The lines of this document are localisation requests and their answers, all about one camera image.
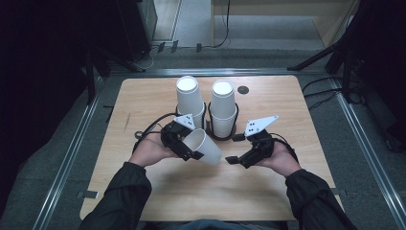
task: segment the tabletop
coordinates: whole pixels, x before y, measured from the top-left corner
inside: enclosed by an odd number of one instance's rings
[[[219,79],[231,81],[236,90],[237,133],[245,130],[249,120],[278,115],[279,120],[266,130],[283,136],[295,149],[301,166],[335,188],[296,77],[197,78],[206,104],[210,102],[213,83]],[[99,196],[84,200],[80,211],[82,219],[94,209],[113,175],[129,159],[136,142],[134,133],[143,131],[160,116],[174,112],[177,80],[156,78],[123,82],[88,187],[88,191],[99,192]],[[241,86],[248,88],[247,94],[237,92]],[[172,119],[168,117],[160,125]],[[152,194],[141,220],[294,219],[283,176],[267,168],[229,165],[224,159],[248,151],[252,147],[248,141],[214,141],[222,150],[217,166],[193,159],[185,162],[171,158],[147,167]]]

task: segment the jacket sleeve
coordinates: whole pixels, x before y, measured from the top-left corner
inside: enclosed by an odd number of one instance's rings
[[[356,229],[319,176],[299,170],[285,184],[293,215],[304,229]]]
[[[151,190],[146,170],[125,162],[79,229],[135,229]]]

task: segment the wooden table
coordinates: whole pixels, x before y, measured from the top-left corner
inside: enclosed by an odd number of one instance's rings
[[[234,84],[239,106],[237,133],[245,130],[248,120],[279,115],[280,119],[266,130],[282,135],[296,150],[305,169],[320,175],[331,188],[335,187],[294,76],[197,78],[206,104],[211,99],[212,85],[218,79],[227,79]],[[95,208],[113,175],[129,159],[136,141],[134,132],[144,130],[158,117],[174,111],[176,81],[171,78],[123,82],[88,188],[100,194],[95,199],[84,200],[80,211],[82,219]],[[247,86],[249,93],[237,93],[240,86]],[[164,126],[172,119],[169,117],[160,124]],[[248,151],[251,148],[248,141],[216,143],[223,151],[217,166],[193,159],[185,162],[171,158],[147,167],[152,194],[141,220],[294,219],[283,176],[260,167],[246,170],[240,165],[231,166],[224,159]]]
[[[214,17],[227,15],[227,1],[211,1],[214,46]],[[312,16],[320,38],[328,47],[340,31],[345,29],[346,22],[357,5],[358,0],[233,0],[230,3],[230,15]]]

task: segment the hand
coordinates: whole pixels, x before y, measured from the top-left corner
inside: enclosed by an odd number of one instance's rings
[[[169,157],[177,157],[177,155],[164,147],[161,141],[161,133],[150,133],[139,143],[128,162],[144,168]]]
[[[275,142],[272,156],[259,161],[256,166],[269,168],[284,177],[301,169],[301,166],[289,153],[286,146],[279,142]]]

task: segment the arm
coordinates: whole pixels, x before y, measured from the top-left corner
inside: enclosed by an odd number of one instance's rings
[[[303,170],[286,147],[275,142],[270,158],[258,162],[286,177],[287,196],[293,215],[304,229],[356,229],[338,204],[328,184]]]
[[[135,229],[152,190],[144,167],[175,156],[162,144],[161,134],[150,133],[114,175],[79,229]]]

